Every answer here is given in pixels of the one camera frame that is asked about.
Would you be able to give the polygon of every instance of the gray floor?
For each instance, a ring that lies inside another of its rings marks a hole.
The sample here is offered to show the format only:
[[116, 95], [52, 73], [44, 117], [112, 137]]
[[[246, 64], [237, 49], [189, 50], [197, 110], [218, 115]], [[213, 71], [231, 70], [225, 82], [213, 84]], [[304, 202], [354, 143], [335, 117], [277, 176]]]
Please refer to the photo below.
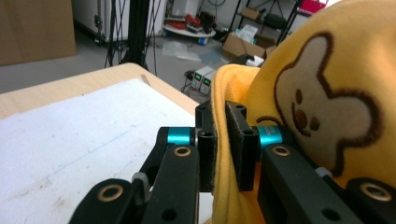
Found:
[[[79, 30], [75, 31], [75, 36], [77, 49], [75, 56], [42, 62], [0, 66], [0, 93], [15, 91], [104, 68], [106, 47], [96, 46], [88, 35], [83, 34]], [[217, 69], [225, 64], [224, 62], [218, 62], [220, 60], [221, 44], [215, 40], [210, 40], [206, 46], [200, 46], [197, 44], [196, 38], [181, 35], [160, 36], [155, 39], [157, 46], [155, 48], [156, 63], [154, 63], [154, 48], [149, 48], [146, 59], [148, 70], [153, 74], [156, 71], [160, 79], [177, 89], [184, 86], [184, 73], [186, 71], [196, 70], [206, 65]], [[187, 46], [188, 51], [196, 52], [200, 56], [205, 56], [206, 54], [213, 56], [215, 54], [218, 58], [200, 63], [163, 55], [162, 45], [168, 41], [182, 43]]]

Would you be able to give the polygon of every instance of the cardboard box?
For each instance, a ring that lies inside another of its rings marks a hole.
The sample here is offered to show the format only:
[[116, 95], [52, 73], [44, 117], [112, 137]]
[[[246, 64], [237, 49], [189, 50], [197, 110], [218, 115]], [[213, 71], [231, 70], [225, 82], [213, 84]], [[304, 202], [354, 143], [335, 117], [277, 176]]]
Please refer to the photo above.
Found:
[[76, 54], [71, 1], [0, 0], [0, 65]]
[[276, 42], [273, 38], [269, 38], [262, 35], [256, 35], [256, 45], [251, 44], [236, 35], [229, 34], [227, 40], [224, 43], [223, 51], [234, 57], [239, 57], [244, 54], [251, 56], [257, 55], [261, 58], [266, 58], [266, 50], [270, 47], [274, 47]]
[[257, 20], [260, 18], [261, 13], [251, 7], [245, 7], [244, 9], [242, 9], [242, 16], [252, 19], [252, 20]]

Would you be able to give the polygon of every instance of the bear ear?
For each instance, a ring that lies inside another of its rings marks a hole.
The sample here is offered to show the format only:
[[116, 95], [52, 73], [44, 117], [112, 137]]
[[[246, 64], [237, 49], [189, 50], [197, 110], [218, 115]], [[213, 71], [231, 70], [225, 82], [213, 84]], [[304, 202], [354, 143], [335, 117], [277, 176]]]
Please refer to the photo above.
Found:
[[328, 33], [312, 36], [303, 46], [291, 67], [299, 64], [302, 71], [311, 76], [321, 74], [332, 51], [332, 37]]

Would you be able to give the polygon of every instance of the white appliance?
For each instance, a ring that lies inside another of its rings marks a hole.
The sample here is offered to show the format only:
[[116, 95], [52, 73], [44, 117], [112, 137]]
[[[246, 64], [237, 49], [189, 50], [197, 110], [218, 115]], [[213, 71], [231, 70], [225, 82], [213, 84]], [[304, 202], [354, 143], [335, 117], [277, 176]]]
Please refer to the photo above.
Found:
[[213, 71], [213, 72], [207, 74], [206, 76], [204, 76], [204, 80], [202, 81], [201, 87], [199, 89], [199, 91], [202, 94], [208, 95], [210, 93], [210, 87], [211, 87], [212, 80], [213, 80], [215, 74], [216, 74], [216, 71]]
[[201, 0], [174, 0], [172, 6], [172, 15], [185, 16], [190, 14], [195, 16], [198, 11], [198, 5]]
[[[116, 0], [116, 21], [119, 27], [122, 24], [122, 29], [119, 30], [119, 38], [127, 39], [128, 37], [128, 21], [129, 21], [129, 3], [133, 0]], [[166, 0], [149, 0], [148, 10], [148, 30], [151, 20], [151, 10], [154, 5], [154, 14], [158, 8], [158, 14], [154, 23], [154, 35], [160, 35], [163, 30], [163, 17], [165, 14]], [[92, 33], [101, 36], [103, 40], [108, 42], [110, 37], [110, 15], [111, 15], [111, 0], [72, 0], [73, 19], [87, 28]], [[117, 36], [117, 29], [114, 29], [113, 38]]]
[[213, 68], [209, 66], [205, 66], [203, 68], [196, 70], [194, 73], [194, 77], [192, 78], [191, 86], [196, 90], [200, 90], [204, 77], [213, 71], [214, 71]]

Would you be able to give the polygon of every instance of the cluttered floor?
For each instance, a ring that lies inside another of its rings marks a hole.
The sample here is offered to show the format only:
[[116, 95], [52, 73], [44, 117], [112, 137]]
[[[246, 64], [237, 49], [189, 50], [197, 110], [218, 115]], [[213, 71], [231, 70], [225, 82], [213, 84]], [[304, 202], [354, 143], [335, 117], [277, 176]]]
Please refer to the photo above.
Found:
[[[91, 36], [78, 28], [75, 29], [75, 38], [75, 56], [1, 66], [0, 93], [103, 69], [106, 45], [97, 46]], [[150, 73], [201, 103], [208, 96], [189, 90], [191, 81], [186, 77], [191, 78], [191, 71], [206, 66], [217, 70], [229, 63], [231, 58], [223, 55], [222, 48], [223, 44], [213, 38], [202, 46], [198, 44], [198, 38], [168, 33], [151, 39], [146, 63]]]

